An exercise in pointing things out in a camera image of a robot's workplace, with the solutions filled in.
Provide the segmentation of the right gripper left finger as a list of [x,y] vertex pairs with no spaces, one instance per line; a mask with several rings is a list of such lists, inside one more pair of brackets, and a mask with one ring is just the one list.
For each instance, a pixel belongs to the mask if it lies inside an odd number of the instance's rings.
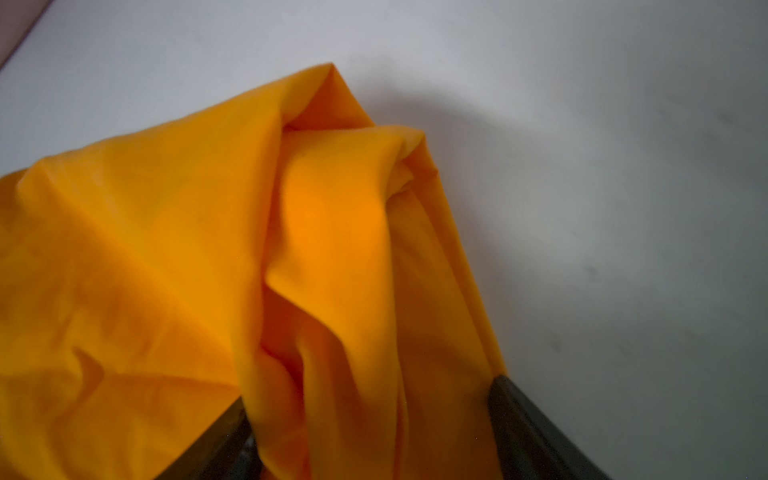
[[238,398],[156,479],[259,479],[262,470],[255,436]]

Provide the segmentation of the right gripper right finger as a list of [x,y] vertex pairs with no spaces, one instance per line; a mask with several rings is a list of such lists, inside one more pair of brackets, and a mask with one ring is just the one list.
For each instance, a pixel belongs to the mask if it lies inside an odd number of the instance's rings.
[[509,377],[494,378],[487,406],[505,479],[609,480]]

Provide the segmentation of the orange shorts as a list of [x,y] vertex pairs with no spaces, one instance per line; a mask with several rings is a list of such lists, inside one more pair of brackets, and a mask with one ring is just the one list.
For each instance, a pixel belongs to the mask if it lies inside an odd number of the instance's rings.
[[1,180],[1,475],[498,479],[504,362],[425,135],[299,71]]

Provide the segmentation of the pink shorts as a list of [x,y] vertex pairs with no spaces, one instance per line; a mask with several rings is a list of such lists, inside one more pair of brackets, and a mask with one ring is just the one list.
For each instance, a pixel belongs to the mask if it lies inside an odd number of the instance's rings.
[[13,56],[51,3],[52,0],[0,1],[1,67]]

